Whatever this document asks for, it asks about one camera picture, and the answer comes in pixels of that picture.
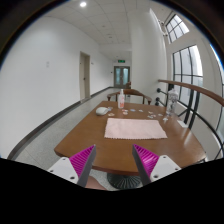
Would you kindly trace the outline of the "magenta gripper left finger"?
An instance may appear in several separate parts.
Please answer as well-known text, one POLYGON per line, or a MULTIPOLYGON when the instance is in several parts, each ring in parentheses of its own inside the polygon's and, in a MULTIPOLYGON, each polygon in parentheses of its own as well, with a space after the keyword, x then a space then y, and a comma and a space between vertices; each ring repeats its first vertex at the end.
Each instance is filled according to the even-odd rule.
POLYGON ((96 146, 92 145, 70 158, 61 157, 48 169, 48 172, 78 186, 85 187, 95 157, 96 146))

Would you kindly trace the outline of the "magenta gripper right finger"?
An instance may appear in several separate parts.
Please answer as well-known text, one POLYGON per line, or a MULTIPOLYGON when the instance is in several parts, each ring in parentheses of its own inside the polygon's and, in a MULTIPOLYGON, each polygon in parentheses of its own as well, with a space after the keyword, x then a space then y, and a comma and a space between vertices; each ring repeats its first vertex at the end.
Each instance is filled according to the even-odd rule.
POLYGON ((132 146, 132 154, 144 186, 180 170, 167 155, 158 156, 136 144, 132 146))

